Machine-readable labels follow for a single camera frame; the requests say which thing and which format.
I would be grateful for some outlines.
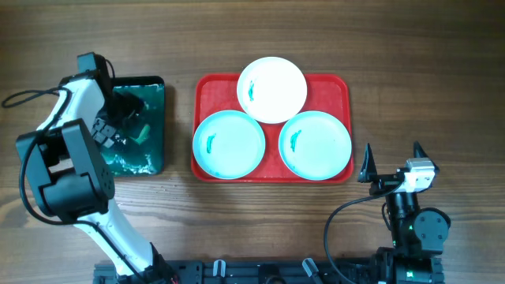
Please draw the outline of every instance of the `wooden table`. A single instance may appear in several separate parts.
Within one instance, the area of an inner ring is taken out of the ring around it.
[[[1,97],[50,88],[95,51],[120,76],[159,75],[167,84],[166,167],[118,178],[129,221],[168,260],[324,258],[323,227],[346,201],[370,142],[380,173],[412,156],[419,140],[440,166],[422,207],[452,218],[443,263],[448,283],[505,278],[505,18],[488,2],[109,0],[4,1],[0,8]],[[350,87],[356,169],[343,185],[219,185],[193,176],[196,82],[239,73],[280,56],[305,73],[335,73]],[[17,187],[18,135],[54,105],[47,97],[0,110],[0,283],[89,283],[107,256],[75,228],[35,221]],[[391,246],[381,201],[350,207],[331,228],[335,256]]]

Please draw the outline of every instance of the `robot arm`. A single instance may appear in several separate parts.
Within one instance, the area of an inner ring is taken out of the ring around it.
[[[17,139],[22,159],[32,141],[37,139],[26,167],[28,182],[41,212],[47,217],[57,216],[65,224],[74,224],[88,234],[113,261],[119,278],[129,282],[154,280],[167,275],[165,272],[170,271],[170,267],[159,260],[161,256],[152,244],[133,229],[119,210],[114,200],[112,173],[90,134],[97,116],[118,114],[108,111],[107,105],[121,98],[113,96],[103,57],[85,54],[79,57],[79,63],[82,73],[62,80],[61,86],[70,92],[60,91],[49,118],[37,131]],[[53,117],[58,112],[60,116],[54,122]],[[41,133],[51,122],[49,130]],[[64,159],[69,159],[72,166],[50,170]],[[153,271],[163,273],[156,276]]]

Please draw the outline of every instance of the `black cable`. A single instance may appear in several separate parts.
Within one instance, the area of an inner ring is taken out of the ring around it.
[[[58,109],[58,111],[56,112],[56,114],[53,116],[53,119],[46,126],[44,126],[44,128],[41,131],[39,131],[36,134],[35,138],[29,144],[28,149],[27,149],[26,153],[24,154],[23,159],[21,160],[21,170],[20,170],[20,173],[19,173],[19,191],[20,191],[21,201],[23,202],[23,205],[26,208],[26,210],[28,211],[28,213],[30,213],[31,216],[33,216],[35,219],[39,220],[40,222],[44,222],[46,224],[54,225],[54,226],[79,225],[79,224],[90,226],[96,232],[98,232],[100,234],[100,236],[103,237],[103,239],[105,240],[105,242],[114,250],[114,252],[118,255],[118,257],[135,274],[135,276],[139,280],[141,280],[143,283],[147,283],[147,281],[137,272],[137,270],[133,267],[133,265],[126,259],[125,255],[123,255],[119,251],[119,249],[114,245],[114,243],[112,243],[112,241],[110,240],[110,238],[99,228],[99,226],[97,224],[95,224],[93,222],[88,222],[88,221],[63,222],[63,221],[50,220],[50,219],[44,218],[42,215],[39,215],[35,211],[35,209],[33,209],[32,205],[28,201],[28,197],[26,195],[26,188],[24,186],[24,177],[26,175],[26,168],[28,166],[28,160],[30,159],[30,155],[32,154],[32,151],[35,148],[35,146],[39,143],[40,138],[47,133],[47,131],[49,130],[49,128],[62,115],[63,111],[65,110],[65,108],[68,106],[68,104],[70,102],[70,98],[72,97],[72,92],[68,88],[65,88],[65,87],[51,88],[51,89],[46,90],[46,91],[35,91],[35,93],[36,93],[35,95],[33,95],[33,96],[31,96],[31,97],[29,97],[29,98],[27,98],[25,100],[22,100],[20,102],[16,102],[16,103],[10,104],[8,106],[4,106],[7,101],[9,101],[10,99],[12,99],[12,98],[14,98],[14,97],[16,97],[18,95],[23,95],[23,94],[27,94],[27,93],[30,93],[30,92],[34,92],[34,91],[31,90],[31,91],[24,91],[24,92],[19,92],[19,93],[14,94],[14,95],[10,95],[7,99],[5,99],[4,101],[2,101],[2,106],[3,107],[15,107],[15,106],[19,106],[22,103],[26,103],[27,101],[30,101],[32,99],[38,98],[41,95],[45,95],[45,94],[55,95],[55,92],[59,91],[59,90],[63,90],[63,91],[66,92],[67,96],[65,97],[65,101],[63,102],[62,106]]]
[[[331,220],[333,220],[333,218],[345,207],[348,207],[348,206],[353,205],[353,204],[358,204],[358,203],[361,203],[361,202],[375,200],[375,199],[378,199],[378,198],[381,198],[381,197],[385,197],[386,195],[388,195],[390,193],[393,193],[396,189],[398,189],[398,187],[396,187],[396,188],[394,188],[394,189],[392,189],[392,190],[390,190],[388,192],[376,195],[376,196],[368,196],[368,197],[364,197],[364,198],[360,198],[360,199],[357,199],[357,200],[353,200],[353,201],[347,202],[346,204],[343,204],[340,207],[338,207],[337,209],[335,209],[335,211],[333,211],[333,213],[331,213],[330,217],[326,221],[326,226],[324,226],[324,234],[323,234],[324,251],[326,252],[326,257],[328,258],[328,261],[330,262],[330,264],[333,267],[333,269],[335,269],[335,271],[337,271],[337,273],[340,275],[340,277],[342,279],[346,280],[348,283],[350,283],[350,284],[356,284],[355,282],[353,282],[350,279],[348,279],[339,270],[339,268],[337,267],[337,265],[333,261],[333,257],[331,257],[331,254],[330,254],[330,249],[328,248],[328,230],[330,229]]]
[[[391,225],[389,225],[389,221],[387,221],[387,218],[386,218],[386,212],[384,211],[385,207],[386,207],[386,203],[384,202],[384,204],[382,204],[382,208],[380,209],[382,211],[382,219],[384,219],[387,229],[391,231]]]
[[[105,59],[105,62],[110,66],[110,71],[112,71],[112,79],[116,78],[116,72],[114,71],[114,67],[112,66],[112,63],[110,63],[109,59]]]

